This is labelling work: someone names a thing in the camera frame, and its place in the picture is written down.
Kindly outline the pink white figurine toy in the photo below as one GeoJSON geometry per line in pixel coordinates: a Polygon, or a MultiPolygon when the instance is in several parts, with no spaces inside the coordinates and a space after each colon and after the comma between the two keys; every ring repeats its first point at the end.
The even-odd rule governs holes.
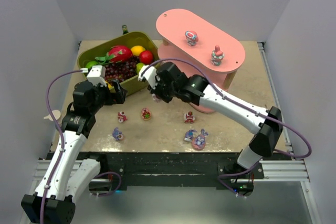
{"type": "Polygon", "coordinates": [[[152,98],[155,102],[161,102],[162,101],[156,94],[152,94],[152,98]]]}

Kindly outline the pink oval figurine toy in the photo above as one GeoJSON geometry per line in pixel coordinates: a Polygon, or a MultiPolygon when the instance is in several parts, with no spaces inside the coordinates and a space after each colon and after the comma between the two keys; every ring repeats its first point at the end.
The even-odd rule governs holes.
{"type": "Polygon", "coordinates": [[[192,30],[187,30],[185,32],[185,38],[187,40],[187,43],[190,46],[195,46],[197,44],[197,42],[199,41],[199,37],[198,37],[197,33],[195,31],[192,31],[192,30]]]}

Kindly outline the pink hat figurine toy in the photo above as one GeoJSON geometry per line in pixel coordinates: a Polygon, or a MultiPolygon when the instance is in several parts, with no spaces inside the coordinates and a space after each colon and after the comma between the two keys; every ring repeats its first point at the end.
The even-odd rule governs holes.
{"type": "Polygon", "coordinates": [[[211,61],[213,65],[215,66],[221,65],[222,60],[224,59],[224,53],[221,51],[219,45],[215,45],[215,48],[212,51],[211,57],[212,57],[211,61]]]}

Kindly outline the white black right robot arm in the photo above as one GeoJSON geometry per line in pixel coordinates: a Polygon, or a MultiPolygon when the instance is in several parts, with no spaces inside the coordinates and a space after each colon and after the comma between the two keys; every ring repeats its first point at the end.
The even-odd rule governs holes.
{"type": "Polygon", "coordinates": [[[264,157],[270,157],[282,134],[281,111],[269,110],[243,101],[212,83],[202,72],[188,77],[173,62],[158,68],[144,66],[139,81],[147,81],[148,90],[159,100],[169,103],[178,98],[185,103],[202,106],[230,118],[253,134],[235,164],[235,170],[248,170],[264,157]]]}

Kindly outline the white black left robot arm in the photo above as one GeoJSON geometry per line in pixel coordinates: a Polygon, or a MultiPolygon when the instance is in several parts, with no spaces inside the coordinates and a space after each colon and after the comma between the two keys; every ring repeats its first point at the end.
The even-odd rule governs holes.
{"type": "Polygon", "coordinates": [[[58,146],[49,167],[32,195],[24,195],[21,206],[32,223],[71,223],[76,202],[100,172],[105,158],[86,158],[76,172],[76,159],[87,141],[104,105],[123,104],[127,91],[117,80],[111,92],[104,80],[83,81],[75,85],[73,102],[62,120],[58,146]]]}

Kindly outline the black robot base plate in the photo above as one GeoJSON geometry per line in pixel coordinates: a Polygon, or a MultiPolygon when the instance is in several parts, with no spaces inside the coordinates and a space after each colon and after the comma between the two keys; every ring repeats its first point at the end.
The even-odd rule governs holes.
{"type": "Polygon", "coordinates": [[[81,152],[77,159],[100,161],[102,177],[90,188],[127,190],[128,187],[214,187],[244,196],[264,177],[261,164],[238,175],[233,166],[237,153],[81,152]]]}

